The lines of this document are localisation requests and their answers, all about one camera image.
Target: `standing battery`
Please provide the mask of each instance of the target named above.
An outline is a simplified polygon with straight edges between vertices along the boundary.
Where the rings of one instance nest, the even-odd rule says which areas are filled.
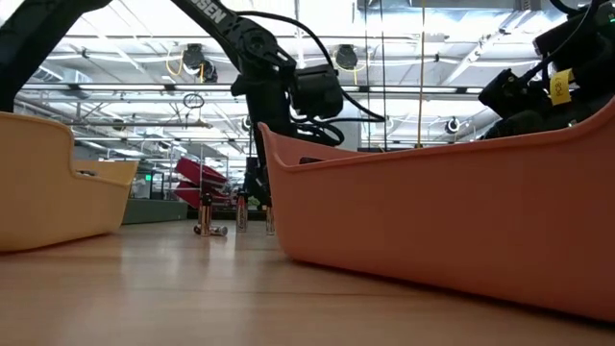
[[[236,228],[238,233],[248,232],[248,194],[242,190],[237,193]]]
[[[201,235],[208,236],[209,228],[211,227],[211,205],[213,204],[213,199],[209,193],[204,193],[201,195],[201,209],[200,209],[200,224],[201,224]]]
[[[276,226],[273,217],[273,207],[267,206],[267,235],[275,235],[276,234]]]

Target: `wooden table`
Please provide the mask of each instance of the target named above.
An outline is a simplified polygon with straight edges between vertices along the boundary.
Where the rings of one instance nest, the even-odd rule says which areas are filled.
[[[263,223],[192,226],[0,257],[0,345],[615,345],[609,326],[293,262]]]

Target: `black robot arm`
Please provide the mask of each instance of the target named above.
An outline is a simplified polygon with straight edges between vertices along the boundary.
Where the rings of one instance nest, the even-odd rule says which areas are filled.
[[[24,0],[0,27],[0,111],[12,111],[17,92],[77,19],[110,1]],[[220,0],[171,1],[222,46],[239,71],[232,93],[246,97],[259,162],[256,170],[247,172],[246,181],[252,194],[269,203],[265,152],[256,125],[262,122],[283,136],[332,144],[317,127],[292,123],[289,107],[310,120],[338,115],[343,96],[337,74],[330,65],[296,69],[296,62],[269,31],[227,9]],[[312,136],[306,135],[310,129]]]
[[[269,31],[227,9],[219,0],[171,0],[221,46],[239,76],[234,96],[245,95],[257,146],[258,167],[246,171],[244,187],[270,204],[266,159],[258,123],[280,135],[321,141],[321,136],[299,134],[289,106],[309,117],[333,117],[342,109],[337,75],[329,65],[296,69],[296,62]]]

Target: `yellow cable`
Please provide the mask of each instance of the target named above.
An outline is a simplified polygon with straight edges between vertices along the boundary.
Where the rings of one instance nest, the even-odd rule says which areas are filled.
[[[182,56],[180,57],[180,69],[177,72],[173,72],[171,69],[171,65],[169,64],[169,58],[171,58],[171,50],[169,49],[166,55],[166,70],[169,71],[173,76],[179,76],[182,74],[182,68],[184,67],[184,50],[182,51]]]
[[[205,82],[203,79],[203,73],[205,72],[205,64],[201,62],[201,84]]]
[[[421,85],[419,86],[419,125],[418,147],[421,147],[421,123],[423,121],[423,83],[425,82],[425,0],[421,4],[423,15],[423,30],[421,33]]]

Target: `orange plastic tray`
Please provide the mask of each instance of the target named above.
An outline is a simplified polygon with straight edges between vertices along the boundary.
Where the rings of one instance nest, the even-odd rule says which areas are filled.
[[[291,258],[615,321],[614,101],[565,130],[386,154],[260,128]]]

